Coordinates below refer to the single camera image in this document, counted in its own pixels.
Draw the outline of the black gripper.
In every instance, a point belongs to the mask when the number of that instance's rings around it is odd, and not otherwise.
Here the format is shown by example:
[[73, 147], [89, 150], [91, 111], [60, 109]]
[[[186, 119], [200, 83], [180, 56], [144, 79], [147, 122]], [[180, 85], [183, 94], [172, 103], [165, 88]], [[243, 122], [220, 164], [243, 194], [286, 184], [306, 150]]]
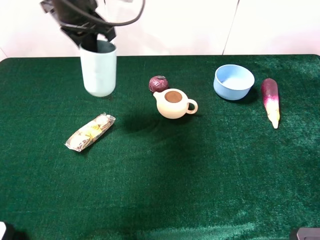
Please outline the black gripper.
[[42, 0], [40, 5], [45, 13], [53, 16], [61, 31], [89, 52], [98, 52], [98, 35], [108, 41], [116, 37], [115, 27], [96, 12], [95, 0]]

